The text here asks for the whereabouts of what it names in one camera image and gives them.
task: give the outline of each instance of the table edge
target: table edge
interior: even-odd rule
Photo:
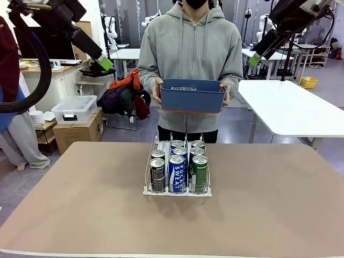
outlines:
[[[7,254],[47,256],[47,257],[79,257],[79,258],[275,258],[256,256],[221,256],[221,255],[175,255],[175,254],[62,254],[62,253],[35,253],[0,249],[0,252]],[[344,258],[344,256],[327,256],[316,258]]]

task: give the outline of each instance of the beige table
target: beige table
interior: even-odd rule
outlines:
[[[344,183],[304,145],[209,145],[212,198],[145,197],[150,144],[73,144],[0,229],[3,252],[344,255]]]

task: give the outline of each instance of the black face mask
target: black face mask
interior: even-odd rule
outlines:
[[[207,0],[186,0],[186,2],[191,8],[197,10],[201,8],[207,2]]]

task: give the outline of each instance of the gray hoodie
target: gray hoodie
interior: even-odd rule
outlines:
[[[177,2],[146,29],[139,59],[141,84],[151,94],[157,77],[227,81],[234,98],[242,79],[241,37],[237,27],[225,20],[220,7],[193,24],[182,6]],[[168,130],[200,133],[218,129],[218,114],[160,109],[159,113],[159,125]]]

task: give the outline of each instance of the can lid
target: can lid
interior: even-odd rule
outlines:
[[[154,151],[152,151],[152,156],[156,156],[156,157],[164,157],[165,156],[165,152],[159,149],[156,149]]]
[[[150,161],[150,165],[154,168],[161,168],[165,165],[165,160],[163,159],[152,159]]]
[[[185,155],[188,153],[188,150],[184,147],[178,147],[173,150],[174,154],[176,155]]]
[[[182,146],[184,146],[184,142],[181,140],[174,140],[171,142],[171,145],[174,147],[176,147],[176,146],[182,147]]]
[[[180,155],[172,155],[170,157],[169,161],[172,164],[181,164],[185,161],[185,159]]]
[[[190,153],[192,155],[204,155],[205,151],[203,149],[201,149],[201,148],[192,148],[190,150]]]
[[[208,158],[206,156],[199,155],[193,157],[192,161],[198,165],[205,165],[208,163]]]
[[[205,143],[203,141],[194,141],[191,145],[194,147],[204,147]]]

